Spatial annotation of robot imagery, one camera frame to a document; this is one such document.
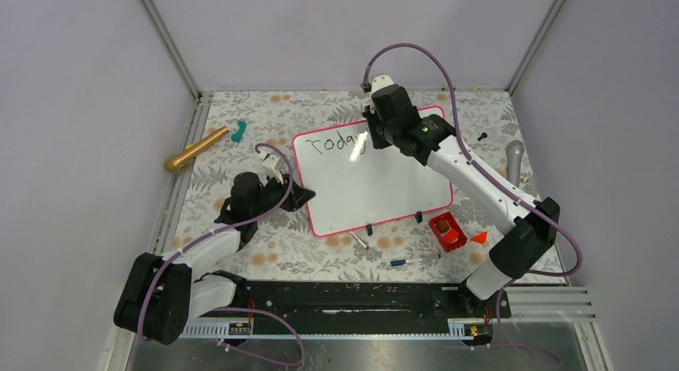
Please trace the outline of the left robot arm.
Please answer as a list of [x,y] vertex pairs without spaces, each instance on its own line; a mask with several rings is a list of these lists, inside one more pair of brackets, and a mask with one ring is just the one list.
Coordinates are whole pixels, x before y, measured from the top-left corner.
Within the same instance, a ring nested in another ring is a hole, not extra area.
[[237,287],[237,277],[212,274],[210,267],[244,248],[259,220],[278,210],[295,212],[315,196],[287,174],[266,183],[254,172],[238,174],[214,231],[199,237],[195,246],[162,256],[143,253],[135,259],[114,311],[115,326],[169,345],[189,320],[215,308],[231,316],[243,313],[249,296]]

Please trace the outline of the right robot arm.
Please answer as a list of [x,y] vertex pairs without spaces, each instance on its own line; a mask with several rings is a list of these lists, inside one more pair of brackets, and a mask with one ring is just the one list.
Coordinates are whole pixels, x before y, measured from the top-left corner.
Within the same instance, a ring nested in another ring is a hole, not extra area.
[[394,146],[448,179],[502,234],[489,258],[464,280],[466,289],[459,295],[462,311],[478,317],[490,307],[491,296],[521,278],[554,245],[558,204],[536,200],[490,169],[458,140],[450,122],[438,115],[421,116],[405,88],[388,76],[361,87],[370,95],[362,115],[373,146]]

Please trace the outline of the pink framed whiteboard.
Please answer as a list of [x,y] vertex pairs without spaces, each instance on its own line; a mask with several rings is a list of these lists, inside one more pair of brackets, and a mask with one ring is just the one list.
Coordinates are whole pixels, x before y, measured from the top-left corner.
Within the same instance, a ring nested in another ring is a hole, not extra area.
[[365,120],[303,132],[292,149],[303,188],[315,192],[306,204],[311,232],[318,237],[365,228],[447,208],[450,181],[404,156],[395,147],[365,144],[350,159]]

